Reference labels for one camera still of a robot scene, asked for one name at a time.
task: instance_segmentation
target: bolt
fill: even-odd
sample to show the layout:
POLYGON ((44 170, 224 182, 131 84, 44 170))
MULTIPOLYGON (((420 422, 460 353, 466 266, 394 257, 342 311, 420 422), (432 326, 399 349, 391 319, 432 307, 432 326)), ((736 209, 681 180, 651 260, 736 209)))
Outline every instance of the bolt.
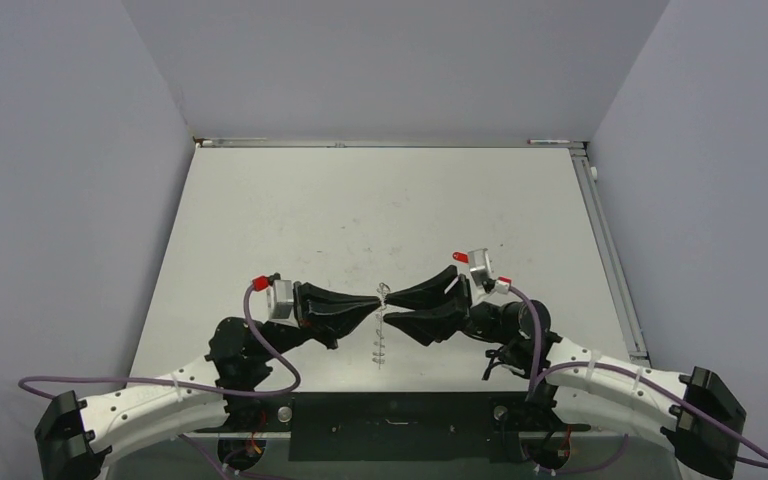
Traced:
POLYGON ((508 413, 508 409, 504 405, 499 405, 493 409, 493 418, 501 420, 506 413, 508 413))
POLYGON ((293 418, 293 409, 290 407, 281 407, 278 409, 278 421, 281 423, 287 423, 293 418))

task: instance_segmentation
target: gray wall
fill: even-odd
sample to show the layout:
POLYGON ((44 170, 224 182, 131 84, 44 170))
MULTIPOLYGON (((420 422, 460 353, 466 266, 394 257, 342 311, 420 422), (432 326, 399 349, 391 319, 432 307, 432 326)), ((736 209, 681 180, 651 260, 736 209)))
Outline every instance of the gray wall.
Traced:
POLYGON ((590 153, 654 364, 719 372, 768 449, 768 2, 724 7, 670 2, 590 153))
POLYGON ((667 0, 124 0, 199 136, 590 139, 667 0))
POLYGON ((41 477, 19 377, 127 372, 191 154, 118 0, 0 1, 0 479, 41 477))

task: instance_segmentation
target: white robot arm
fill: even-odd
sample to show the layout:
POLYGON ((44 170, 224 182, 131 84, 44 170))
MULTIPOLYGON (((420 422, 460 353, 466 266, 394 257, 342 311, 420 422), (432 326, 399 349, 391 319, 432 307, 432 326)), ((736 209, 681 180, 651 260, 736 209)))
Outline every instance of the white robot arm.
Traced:
MULTIPOLYGON (((698 367, 691 375, 665 372, 603 356, 552 332, 546 306, 524 295, 523 302, 474 305, 476 293, 481 300, 518 291, 510 280, 492 278, 486 251, 455 258, 470 264, 474 288, 483 293, 473 292, 467 277, 450 266, 422 284, 388 294, 388 305, 407 311, 384 315, 384 322, 425 346, 456 332, 501 344, 487 351, 485 378, 499 365, 530 378, 527 395, 493 411, 492 428, 503 447, 505 435, 519 431, 599 425, 658 444, 713 478, 732 478, 741 442, 768 459, 740 436, 746 412, 716 374, 698 367), (504 424, 498 432, 500 420, 508 433, 504 424)), ((272 348, 279 356, 307 340, 337 348, 337 340, 382 301, 293 284, 278 274, 253 282, 256 291, 267 288, 270 321, 224 319, 204 357, 155 379, 131 379, 142 384, 116 392, 78 399, 70 391, 53 398, 34 432, 44 478, 91 480, 133 451, 195 430, 247 431, 262 410, 258 397, 290 391, 255 391, 271 372, 266 362, 274 356, 272 348)), ((46 379, 51 380, 25 382, 46 379)))

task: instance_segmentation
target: black joint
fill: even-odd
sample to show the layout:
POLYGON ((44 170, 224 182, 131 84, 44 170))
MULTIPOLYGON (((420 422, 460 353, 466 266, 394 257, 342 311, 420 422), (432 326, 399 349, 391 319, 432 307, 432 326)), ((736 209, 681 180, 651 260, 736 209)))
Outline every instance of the black joint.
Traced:
POLYGON ((381 306, 378 297, 332 292, 310 283, 296 282, 293 297, 299 328, 329 349, 337 348, 338 339, 381 306))
POLYGON ((409 310, 429 310, 437 308, 449 302, 452 298, 459 295, 457 285, 446 290, 457 280, 461 284, 466 284, 469 288, 469 282, 466 276, 458 275, 458 269, 454 265, 449 265, 445 270, 434 277, 413 287, 399 290, 387 294, 386 302, 395 307, 407 308, 409 310))
POLYGON ((92 480, 101 472, 109 451, 94 453, 90 448, 95 433, 84 430, 80 410, 85 406, 74 391, 58 395, 34 429, 45 480, 92 480))
MULTIPOLYGON (((716 373, 695 367, 691 375, 680 375, 687 385, 684 400, 731 430, 742 433, 746 411, 716 373)), ((675 457, 693 470, 712 478, 734 476, 740 442, 684 408, 670 408, 676 415, 675 431, 662 433, 675 447, 675 457)))

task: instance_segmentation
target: red connector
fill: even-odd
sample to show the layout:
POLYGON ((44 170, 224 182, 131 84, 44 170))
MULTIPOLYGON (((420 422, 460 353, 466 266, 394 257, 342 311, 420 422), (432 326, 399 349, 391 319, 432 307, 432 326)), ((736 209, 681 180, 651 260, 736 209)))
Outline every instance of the red connector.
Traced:
POLYGON ((254 291, 255 292, 262 292, 263 290, 266 290, 267 288, 271 287, 273 283, 275 283, 275 280, 281 280, 281 274, 280 273, 273 273, 270 276, 261 275, 254 280, 252 280, 252 285, 254 285, 254 291))
POLYGON ((262 292, 263 290, 269 288, 269 277, 266 275, 261 275, 252 280, 252 285, 254 285, 255 292, 262 292))

